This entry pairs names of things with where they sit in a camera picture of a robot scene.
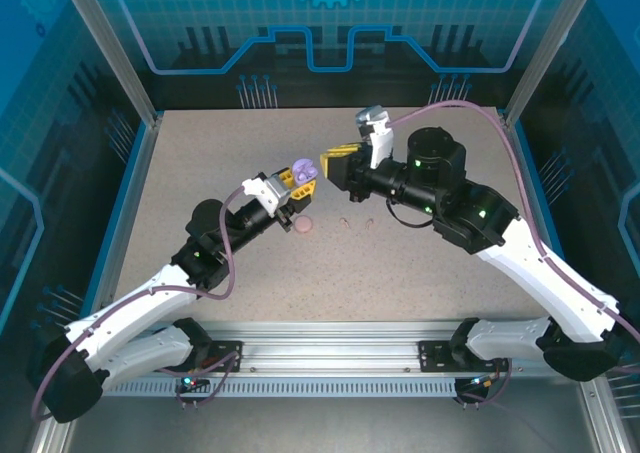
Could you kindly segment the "purple earbud charging case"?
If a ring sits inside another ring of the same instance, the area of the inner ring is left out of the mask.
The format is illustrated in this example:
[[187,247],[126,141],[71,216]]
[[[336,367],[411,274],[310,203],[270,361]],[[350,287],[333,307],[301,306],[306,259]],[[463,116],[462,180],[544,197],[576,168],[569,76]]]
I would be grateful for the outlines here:
[[[291,171],[292,171],[294,180],[295,180],[295,171],[297,169],[304,169],[305,170],[305,174],[306,174],[306,166],[307,166],[308,163],[313,163],[313,161],[311,159],[309,159],[309,158],[300,158],[300,159],[296,160],[293,163],[293,165],[291,167]],[[308,176],[306,174],[306,180],[304,182],[297,182],[295,180],[295,183],[296,183],[297,186],[303,185],[303,184],[305,184],[305,183],[307,183],[307,182],[309,182],[311,180],[314,180],[317,177],[317,175],[316,176]]]

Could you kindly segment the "black base plate right arm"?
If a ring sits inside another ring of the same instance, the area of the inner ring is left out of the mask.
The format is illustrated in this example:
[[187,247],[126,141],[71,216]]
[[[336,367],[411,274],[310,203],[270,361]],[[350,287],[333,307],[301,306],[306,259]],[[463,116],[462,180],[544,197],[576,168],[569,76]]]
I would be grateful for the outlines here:
[[506,373],[509,367],[506,358],[483,360],[450,341],[420,341],[418,360],[422,373]]

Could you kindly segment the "black base plate left arm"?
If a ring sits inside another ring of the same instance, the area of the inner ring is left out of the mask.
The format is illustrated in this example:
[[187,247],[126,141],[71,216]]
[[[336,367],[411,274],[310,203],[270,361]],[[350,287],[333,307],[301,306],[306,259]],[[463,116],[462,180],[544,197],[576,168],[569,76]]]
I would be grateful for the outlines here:
[[241,341],[213,341],[209,345],[208,349],[198,356],[196,366],[198,369],[204,370],[214,364],[217,364],[217,367],[212,369],[212,372],[223,373],[228,368],[228,364],[230,362],[230,359],[225,362],[223,362],[223,359],[231,352],[236,352],[237,358],[231,367],[231,372],[239,372],[242,360],[242,350],[243,343]]

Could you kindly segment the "grey metal bottom tray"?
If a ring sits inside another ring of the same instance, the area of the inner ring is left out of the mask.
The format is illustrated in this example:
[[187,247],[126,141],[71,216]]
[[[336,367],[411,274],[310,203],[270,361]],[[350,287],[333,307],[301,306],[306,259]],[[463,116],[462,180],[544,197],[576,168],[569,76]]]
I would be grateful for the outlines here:
[[107,398],[69,453],[595,453],[569,395],[464,408],[448,399],[219,399],[182,410]]

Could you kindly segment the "aluminium side rail blue strip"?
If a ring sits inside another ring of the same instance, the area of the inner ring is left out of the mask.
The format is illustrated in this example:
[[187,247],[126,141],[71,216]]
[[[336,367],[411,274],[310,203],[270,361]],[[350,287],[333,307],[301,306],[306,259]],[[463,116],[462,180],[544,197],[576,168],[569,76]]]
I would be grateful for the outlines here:
[[512,161],[521,197],[521,218],[506,230],[505,244],[486,261],[525,290],[561,331],[577,343],[600,339],[599,300],[591,284],[545,242],[546,225],[539,220],[539,204],[532,170],[518,133],[503,129],[503,143]]
[[114,299],[163,113],[153,126],[141,124],[125,167],[79,318]]

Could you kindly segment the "aluminium front frame rail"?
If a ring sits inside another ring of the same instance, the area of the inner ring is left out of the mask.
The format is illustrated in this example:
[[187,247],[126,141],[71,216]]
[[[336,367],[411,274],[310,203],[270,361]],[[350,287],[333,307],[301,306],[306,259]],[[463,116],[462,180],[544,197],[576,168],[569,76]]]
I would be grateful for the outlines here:
[[[457,339],[458,321],[409,322],[206,322],[191,318],[154,326],[105,325],[77,348],[93,372],[104,372],[105,390],[153,372],[184,377],[198,370],[196,360],[213,341],[243,343],[240,371],[248,376],[468,377],[471,373],[422,373],[420,341]],[[550,373],[535,342],[549,332],[549,321],[487,321],[467,333],[483,348],[480,359],[509,358],[520,371]]]

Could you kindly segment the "aluminium corner post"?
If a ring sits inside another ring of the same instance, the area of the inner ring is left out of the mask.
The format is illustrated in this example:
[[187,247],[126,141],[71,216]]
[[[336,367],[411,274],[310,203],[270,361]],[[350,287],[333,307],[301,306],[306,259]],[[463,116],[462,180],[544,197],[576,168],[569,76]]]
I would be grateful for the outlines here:
[[587,0],[561,1],[505,108],[505,124],[509,129],[515,128],[586,2]]
[[153,106],[125,49],[98,0],[71,0],[94,41],[115,74],[136,113],[147,127],[158,121]]

